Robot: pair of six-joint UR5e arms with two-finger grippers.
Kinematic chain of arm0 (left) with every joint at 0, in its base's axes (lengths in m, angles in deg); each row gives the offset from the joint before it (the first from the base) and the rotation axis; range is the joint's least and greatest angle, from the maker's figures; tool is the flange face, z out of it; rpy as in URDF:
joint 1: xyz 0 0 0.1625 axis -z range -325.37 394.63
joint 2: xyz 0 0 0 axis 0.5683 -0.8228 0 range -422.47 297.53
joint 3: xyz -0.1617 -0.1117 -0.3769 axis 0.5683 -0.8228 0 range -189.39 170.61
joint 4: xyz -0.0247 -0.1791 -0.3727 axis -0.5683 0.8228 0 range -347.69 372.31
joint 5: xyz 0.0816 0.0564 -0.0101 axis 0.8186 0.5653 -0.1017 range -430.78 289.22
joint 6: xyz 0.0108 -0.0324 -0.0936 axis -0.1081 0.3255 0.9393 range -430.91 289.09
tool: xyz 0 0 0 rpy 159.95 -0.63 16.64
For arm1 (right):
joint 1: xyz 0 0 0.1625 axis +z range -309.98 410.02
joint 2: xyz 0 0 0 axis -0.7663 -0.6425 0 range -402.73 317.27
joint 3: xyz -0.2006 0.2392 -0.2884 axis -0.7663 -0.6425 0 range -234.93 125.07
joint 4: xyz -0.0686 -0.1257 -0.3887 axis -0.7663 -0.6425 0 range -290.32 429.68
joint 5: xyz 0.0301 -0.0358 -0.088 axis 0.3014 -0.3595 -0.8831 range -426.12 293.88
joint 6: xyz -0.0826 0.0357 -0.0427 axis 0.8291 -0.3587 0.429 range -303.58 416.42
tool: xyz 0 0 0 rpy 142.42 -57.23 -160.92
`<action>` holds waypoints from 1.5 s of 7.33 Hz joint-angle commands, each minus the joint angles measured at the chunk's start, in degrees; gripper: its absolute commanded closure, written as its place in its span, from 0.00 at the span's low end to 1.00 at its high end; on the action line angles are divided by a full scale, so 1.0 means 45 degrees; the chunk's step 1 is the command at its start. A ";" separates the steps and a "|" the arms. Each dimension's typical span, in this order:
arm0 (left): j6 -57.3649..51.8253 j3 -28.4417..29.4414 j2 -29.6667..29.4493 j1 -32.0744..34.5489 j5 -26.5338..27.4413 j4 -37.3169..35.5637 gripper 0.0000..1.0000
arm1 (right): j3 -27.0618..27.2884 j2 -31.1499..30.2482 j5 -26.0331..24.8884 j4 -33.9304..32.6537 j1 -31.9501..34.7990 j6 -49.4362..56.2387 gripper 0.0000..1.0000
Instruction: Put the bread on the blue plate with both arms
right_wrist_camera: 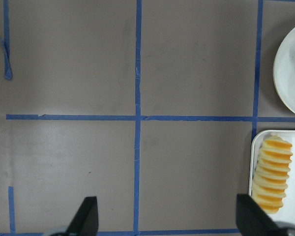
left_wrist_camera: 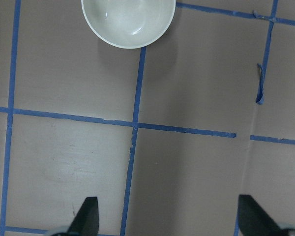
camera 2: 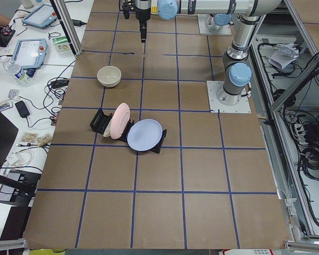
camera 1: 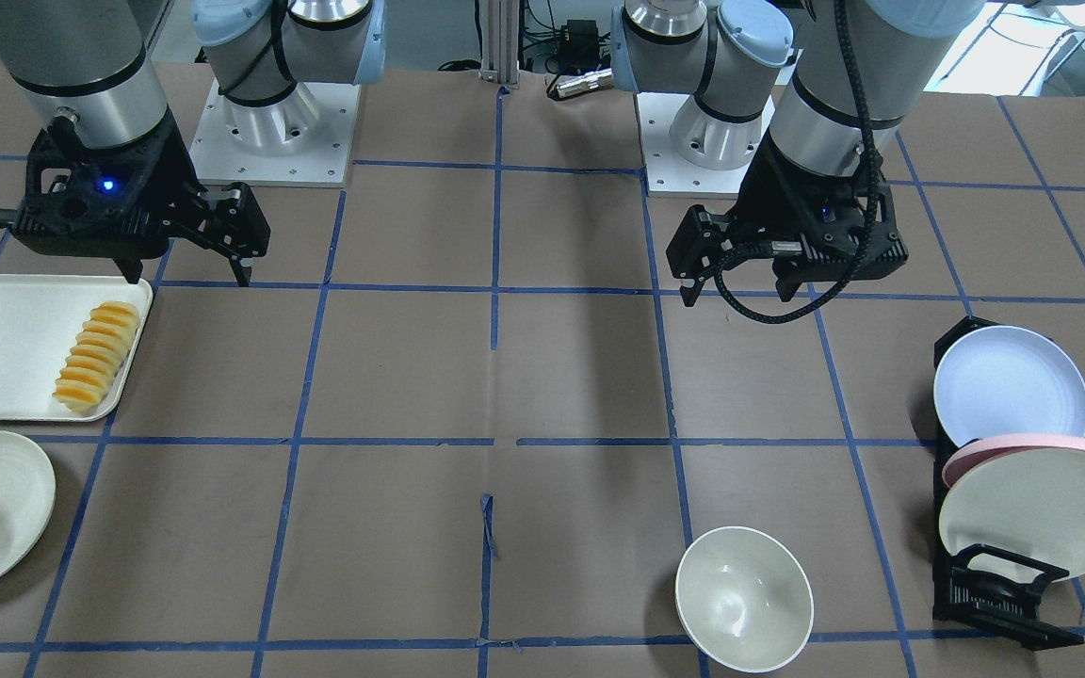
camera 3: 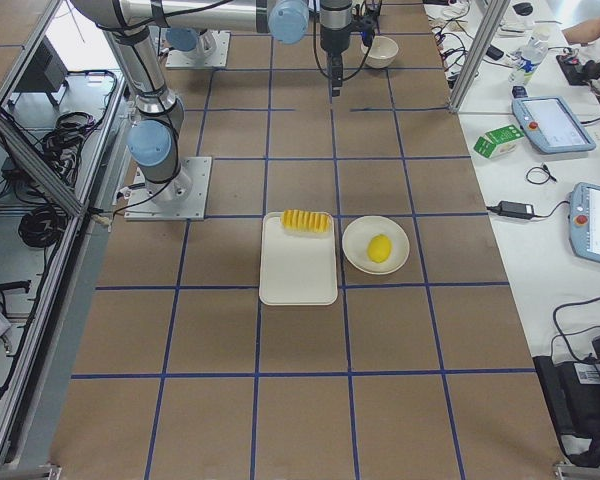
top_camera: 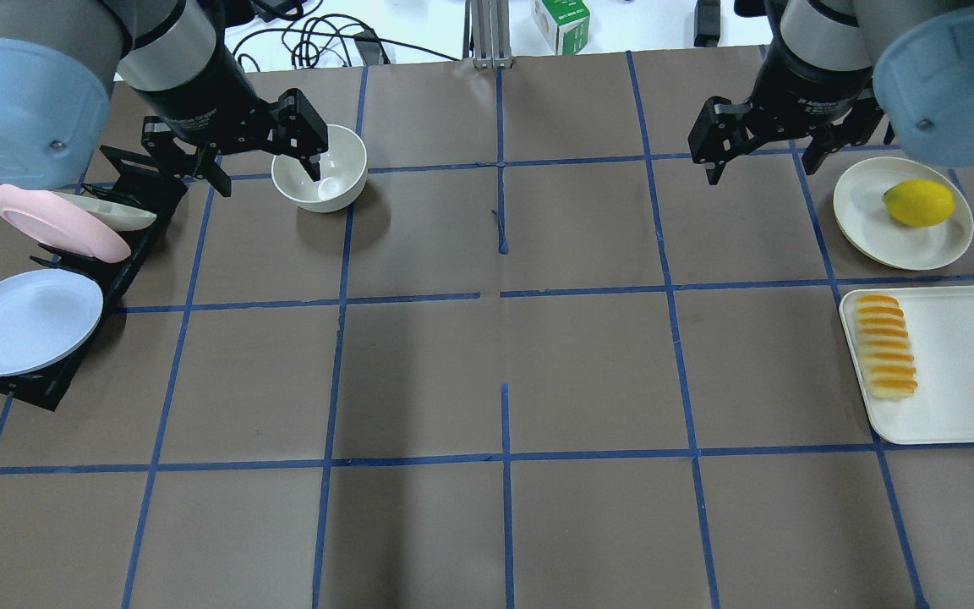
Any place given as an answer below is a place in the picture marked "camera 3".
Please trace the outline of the person forearm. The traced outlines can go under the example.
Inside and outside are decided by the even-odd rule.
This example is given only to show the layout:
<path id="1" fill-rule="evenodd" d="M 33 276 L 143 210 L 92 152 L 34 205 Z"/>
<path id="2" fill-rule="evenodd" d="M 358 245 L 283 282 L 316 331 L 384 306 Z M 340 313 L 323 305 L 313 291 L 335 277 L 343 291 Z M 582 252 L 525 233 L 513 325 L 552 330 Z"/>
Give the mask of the person forearm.
<path id="1" fill-rule="evenodd" d="M 562 31 L 568 44 L 586 44 L 600 38 L 600 17 L 582 21 Z"/>

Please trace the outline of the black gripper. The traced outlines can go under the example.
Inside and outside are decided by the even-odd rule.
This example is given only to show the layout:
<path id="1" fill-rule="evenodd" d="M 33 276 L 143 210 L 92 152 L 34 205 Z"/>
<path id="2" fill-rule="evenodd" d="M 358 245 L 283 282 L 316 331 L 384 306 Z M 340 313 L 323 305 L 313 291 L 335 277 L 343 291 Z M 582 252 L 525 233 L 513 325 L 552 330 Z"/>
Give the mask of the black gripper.
<path id="1" fill-rule="evenodd" d="M 346 75 L 341 53 L 326 52 L 326 66 L 321 69 L 321 73 L 327 79 L 329 88 L 332 89 L 333 98 L 341 95 L 343 84 L 353 79 L 360 72 L 357 68 L 353 73 Z"/>

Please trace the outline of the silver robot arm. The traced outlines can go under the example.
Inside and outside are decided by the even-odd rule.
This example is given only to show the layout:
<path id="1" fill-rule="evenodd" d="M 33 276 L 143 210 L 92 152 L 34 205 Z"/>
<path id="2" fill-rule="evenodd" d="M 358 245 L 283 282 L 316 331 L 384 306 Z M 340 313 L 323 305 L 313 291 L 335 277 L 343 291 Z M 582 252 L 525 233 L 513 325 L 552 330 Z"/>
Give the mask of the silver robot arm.
<path id="1" fill-rule="evenodd" d="M 186 198 L 193 181 L 180 159 L 184 107 L 166 83 L 149 27 L 133 27 L 120 1 L 75 1 L 73 5 L 107 36 L 129 88 L 137 115 L 127 147 L 144 175 L 152 200 L 167 204 Z"/>
<path id="2" fill-rule="evenodd" d="M 318 68 L 333 98 L 353 78 L 345 74 L 342 59 L 351 35 L 359 33 L 367 45 L 374 36 L 374 22 L 356 12 L 350 1 L 151 1 L 149 5 L 149 18 L 161 27 L 253 30 L 288 45 L 312 29 L 320 34 L 326 63 Z"/>

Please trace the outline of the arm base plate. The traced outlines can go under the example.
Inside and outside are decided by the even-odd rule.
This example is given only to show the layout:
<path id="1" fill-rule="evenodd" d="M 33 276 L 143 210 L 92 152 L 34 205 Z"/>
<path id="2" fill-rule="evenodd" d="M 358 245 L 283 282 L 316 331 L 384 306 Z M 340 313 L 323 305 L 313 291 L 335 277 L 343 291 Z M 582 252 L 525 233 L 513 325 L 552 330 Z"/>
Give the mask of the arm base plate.
<path id="1" fill-rule="evenodd" d="M 211 168 L 211 157 L 184 157 L 179 174 L 162 190 L 157 184 L 147 183 L 137 167 L 134 182 L 143 186 L 126 196 L 132 206 L 123 211 L 124 217 L 129 221 L 203 220 Z"/>
<path id="2" fill-rule="evenodd" d="M 200 70 L 226 66 L 230 43 L 228 31 L 171 28 L 166 32 L 166 40 L 170 45 L 167 69 Z"/>

